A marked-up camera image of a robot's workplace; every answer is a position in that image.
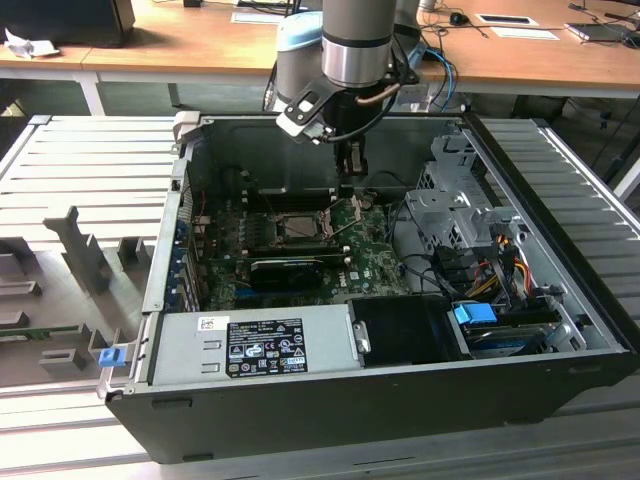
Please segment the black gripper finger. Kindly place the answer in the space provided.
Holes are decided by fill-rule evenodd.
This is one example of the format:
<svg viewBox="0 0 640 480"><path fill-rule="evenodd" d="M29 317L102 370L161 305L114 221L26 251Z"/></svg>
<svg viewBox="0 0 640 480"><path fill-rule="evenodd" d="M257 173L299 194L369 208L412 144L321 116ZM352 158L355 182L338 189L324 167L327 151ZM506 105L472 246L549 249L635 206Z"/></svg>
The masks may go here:
<svg viewBox="0 0 640 480"><path fill-rule="evenodd" d="M339 197L351 197L354 185L368 175L365 145L365 141L346 141L336 146Z"/></svg>

